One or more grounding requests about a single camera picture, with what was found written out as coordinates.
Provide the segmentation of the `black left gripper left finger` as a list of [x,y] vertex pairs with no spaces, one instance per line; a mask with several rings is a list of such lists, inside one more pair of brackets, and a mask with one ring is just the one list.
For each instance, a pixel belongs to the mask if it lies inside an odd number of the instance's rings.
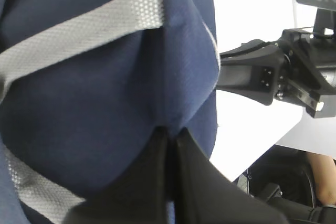
[[167,223],[167,143],[167,130],[155,128],[133,163],[108,187],[71,208],[63,223]]

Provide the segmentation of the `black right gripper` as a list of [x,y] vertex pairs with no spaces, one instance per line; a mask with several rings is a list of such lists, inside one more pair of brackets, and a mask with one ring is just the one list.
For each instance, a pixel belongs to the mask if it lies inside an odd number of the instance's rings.
[[275,97],[312,118],[335,117],[335,35],[285,29],[275,46],[266,45],[254,39],[220,53],[216,89],[263,105]]

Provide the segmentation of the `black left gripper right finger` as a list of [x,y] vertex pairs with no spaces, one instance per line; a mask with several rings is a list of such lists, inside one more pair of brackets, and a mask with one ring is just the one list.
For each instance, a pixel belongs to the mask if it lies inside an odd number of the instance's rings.
[[176,158],[176,223],[288,223],[221,174],[186,128],[176,137]]

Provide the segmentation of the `person forearm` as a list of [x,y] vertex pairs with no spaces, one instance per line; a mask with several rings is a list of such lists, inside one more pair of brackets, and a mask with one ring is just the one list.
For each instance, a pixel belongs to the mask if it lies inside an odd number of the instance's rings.
[[316,195],[324,205],[335,205],[335,162],[331,156],[307,153],[316,186]]

